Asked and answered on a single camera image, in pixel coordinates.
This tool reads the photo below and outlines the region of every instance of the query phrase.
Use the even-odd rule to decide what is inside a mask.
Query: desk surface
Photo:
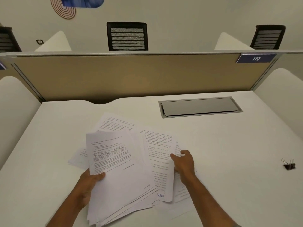
[[[158,101],[232,96],[242,113],[162,119]],[[252,91],[87,101],[44,102],[0,171],[3,226],[44,226],[74,187],[81,169],[67,164],[104,112],[176,131],[195,167],[240,225],[303,226],[303,142]],[[281,158],[293,158],[287,171]],[[87,209],[74,226],[88,226]],[[171,221],[155,209],[115,226],[201,226],[195,210]]]

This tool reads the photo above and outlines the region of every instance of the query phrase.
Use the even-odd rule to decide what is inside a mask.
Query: binder clip
[[[290,163],[287,163],[285,159],[281,159],[281,161],[284,163],[283,166],[286,168],[286,170],[296,169],[296,164],[294,163],[294,159],[290,159]]]

